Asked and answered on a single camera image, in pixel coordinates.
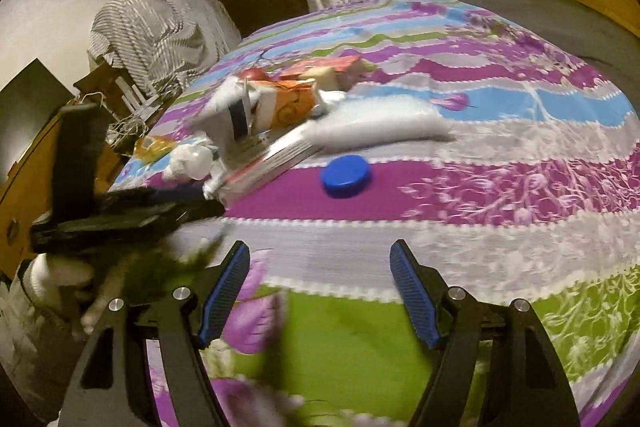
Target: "blue gripper pad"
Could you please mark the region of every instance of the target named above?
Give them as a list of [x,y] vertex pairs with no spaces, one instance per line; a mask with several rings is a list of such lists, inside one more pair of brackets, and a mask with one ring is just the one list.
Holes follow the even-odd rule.
[[222,335],[231,308],[249,273],[250,263],[249,247],[237,241],[220,267],[216,267],[222,269],[222,273],[202,307],[202,324],[196,334],[199,349],[209,346],[211,341]]
[[421,267],[404,241],[392,245],[389,264],[416,335],[434,349],[442,337],[437,328],[436,305],[418,275]]

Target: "striped cloth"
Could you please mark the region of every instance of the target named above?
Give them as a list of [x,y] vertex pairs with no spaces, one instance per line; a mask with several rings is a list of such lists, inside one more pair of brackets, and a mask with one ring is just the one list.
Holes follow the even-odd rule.
[[[431,100],[456,140],[361,151],[372,183],[349,200],[324,194],[320,171],[332,156],[317,155],[222,220],[177,233],[176,245],[191,248],[226,225],[228,240],[244,240],[254,256],[246,295],[205,353],[223,406],[233,416],[242,403],[260,418],[252,425],[282,425],[264,413],[281,410],[264,405],[276,389],[302,417],[330,415],[331,425],[408,421],[431,362],[388,267],[390,245],[403,238],[419,262],[477,299],[529,299],[583,426],[595,425],[640,359],[640,122],[584,61],[457,0],[367,0],[245,39],[152,133],[190,139],[186,122],[210,86],[259,57],[276,74],[302,57],[354,54],[377,67],[349,97]],[[166,161],[130,161],[115,187],[161,184]],[[174,425],[161,364],[152,376]],[[479,396],[474,387],[467,419]]]
[[95,16],[88,51],[94,60],[126,68],[144,94],[166,99],[239,42],[217,0],[110,0]]

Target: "colorful blanket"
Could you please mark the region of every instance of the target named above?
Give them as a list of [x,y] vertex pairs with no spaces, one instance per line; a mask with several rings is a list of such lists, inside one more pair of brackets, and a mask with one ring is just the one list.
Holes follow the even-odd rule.
[[[598,71],[528,30],[456,0],[368,0],[265,28],[217,63],[152,134],[188,139],[211,86],[259,60],[376,65],[348,96],[406,93],[454,121],[456,140],[360,153],[370,187],[324,194],[318,155],[181,229],[179,248],[230,227],[252,250],[222,339],[204,353],[233,425],[403,425],[430,377],[388,268],[403,238],[477,299],[526,298],[595,425],[640,358],[640,122]],[[132,160],[115,187],[157,184],[168,159]],[[151,349],[162,419],[176,425]],[[465,421],[478,413],[479,360]]]

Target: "yellow plastic wrapper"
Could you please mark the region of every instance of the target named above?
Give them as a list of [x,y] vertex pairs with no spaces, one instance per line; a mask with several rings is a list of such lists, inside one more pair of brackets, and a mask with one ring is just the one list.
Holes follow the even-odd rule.
[[157,162],[163,156],[169,154],[178,145],[178,142],[164,136],[143,136],[136,142],[133,149],[133,158],[148,164]]
[[300,123],[316,105],[313,82],[257,80],[251,85],[260,92],[252,125],[254,134]]

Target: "silver screw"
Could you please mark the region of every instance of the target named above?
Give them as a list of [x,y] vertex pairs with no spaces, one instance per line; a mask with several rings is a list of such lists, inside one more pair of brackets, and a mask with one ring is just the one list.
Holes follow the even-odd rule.
[[466,297],[466,292],[460,286],[452,286],[449,288],[449,297],[454,301],[462,301]]
[[515,299],[513,301],[513,306],[519,312],[528,312],[531,309],[531,304],[529,304],[525,299]]
[[174,290],[174,299],[177,301],[184,301],[187,297],[191,295],[191,290],[186,286],[180,286]]
[[124,306],[124,301],[122,299],[113,299],[109,303],[109,309],[112,312],[116,312],[116,311],[121,310],[123,306]]

